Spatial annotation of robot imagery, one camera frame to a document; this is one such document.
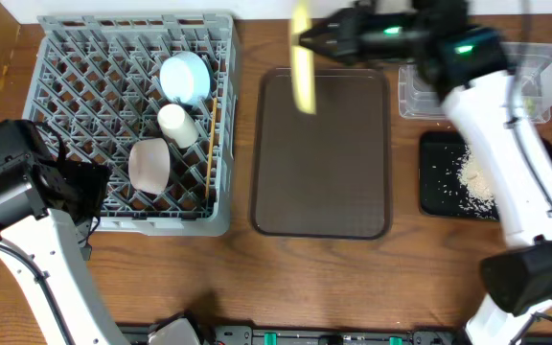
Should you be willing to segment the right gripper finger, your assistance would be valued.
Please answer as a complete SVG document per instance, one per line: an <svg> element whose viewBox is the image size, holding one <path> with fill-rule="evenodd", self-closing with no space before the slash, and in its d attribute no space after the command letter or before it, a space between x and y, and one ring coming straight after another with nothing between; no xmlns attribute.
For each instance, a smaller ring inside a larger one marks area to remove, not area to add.
<svg viewBox="0 0 552 345"><path fill-rule="evenodd" d="M315 40L312 38L300 38L299 45L315 54L331 60L338 60L337 41L334 39Z"/></svg>
<svg viewBox="0 0 552 345"><path fill-rule="evenodd" d="M340 23L329 18L315 23L310 29L302 32L299 37L301 40L315 40L321 36L334 35L339 29Z"/></svg>

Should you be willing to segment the yellow plate with food scraps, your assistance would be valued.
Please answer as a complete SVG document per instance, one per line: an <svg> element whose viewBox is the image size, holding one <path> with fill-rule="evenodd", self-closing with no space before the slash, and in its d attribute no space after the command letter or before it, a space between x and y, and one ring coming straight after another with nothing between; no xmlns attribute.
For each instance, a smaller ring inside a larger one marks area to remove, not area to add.
<svg viewBox="0 0 552 345"><path fill-rule="evenodd" d="M312 51L301 46L301 34L311 28L309 2L299 0L289 21L290 70L293 99L299 111L315 115L315 82Z"/></svg>

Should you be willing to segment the light blue bowl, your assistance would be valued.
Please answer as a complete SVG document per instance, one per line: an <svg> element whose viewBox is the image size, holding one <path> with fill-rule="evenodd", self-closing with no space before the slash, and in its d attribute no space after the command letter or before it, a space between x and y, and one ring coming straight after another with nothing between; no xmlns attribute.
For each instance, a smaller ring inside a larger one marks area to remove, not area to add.
<svg viewBox="0 0 552 345"><path fill-rule="evenodd" d="M192 52L181 51L167 58L159 71L165 97L186 105L198 105L210 96L211 76L204 60Z"/></svg>

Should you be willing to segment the wooden chopstick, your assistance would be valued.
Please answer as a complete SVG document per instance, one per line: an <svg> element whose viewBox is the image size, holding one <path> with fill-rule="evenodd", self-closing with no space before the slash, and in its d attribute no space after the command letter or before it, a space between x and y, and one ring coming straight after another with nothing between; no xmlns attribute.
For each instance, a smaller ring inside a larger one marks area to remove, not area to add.
<svg viewBox="0 0 552 345"><path fill-rule="evenodd" d="M213 164L213 151L214 151L214 141L215 141L215 131L216 131L216 118L218 110L218 98L213 98L213 108L211 113L210 120L210 137L209 137L209 146L207 154L207 172L206 172L206 181L205 181L205 191L204 197L206 203L209 203L210 199L210 185L212 179L212 164Z"/></svg>

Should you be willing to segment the cream plastic cup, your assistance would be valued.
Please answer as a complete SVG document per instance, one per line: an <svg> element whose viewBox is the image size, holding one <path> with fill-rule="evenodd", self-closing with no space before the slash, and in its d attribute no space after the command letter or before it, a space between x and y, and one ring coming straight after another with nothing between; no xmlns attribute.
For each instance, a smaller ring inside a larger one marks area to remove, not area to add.
<svg viewBox="0 0 552 345"><path fill-rule="evenodd" d="M181 149L190 147L199 138L194 119L178 104L163 106L157 114L157 122L162 133Z"/></svg>

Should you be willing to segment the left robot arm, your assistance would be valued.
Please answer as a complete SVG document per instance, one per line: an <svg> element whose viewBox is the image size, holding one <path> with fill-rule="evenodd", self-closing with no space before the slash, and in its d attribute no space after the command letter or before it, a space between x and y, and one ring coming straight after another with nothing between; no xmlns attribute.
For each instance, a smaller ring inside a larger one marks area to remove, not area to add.
<svg viewBox="0 0 552 345"><path fill-rule="evenodd" d="M108 167L52 154L44 123L0 123L0 260L49 344L125 344L88 271Z"/></svg>

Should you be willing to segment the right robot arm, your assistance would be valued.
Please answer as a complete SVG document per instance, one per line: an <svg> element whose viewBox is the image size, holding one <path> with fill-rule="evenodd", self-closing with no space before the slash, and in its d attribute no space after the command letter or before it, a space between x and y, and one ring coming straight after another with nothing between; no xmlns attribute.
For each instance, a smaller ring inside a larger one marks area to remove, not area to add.
<svg viewBox="0 0 552 345"><path fill-rule="evenodd" d="M508 249L482 261L486 289L457 344L518 344L552 308L552 160L520 96L520 68L500 33L474 25L463 0L377 13L356 1L320 22L297 2L289 21L293 95L316 110L315 56L346 64L411 62L436 92L493 192Z"/></svg>

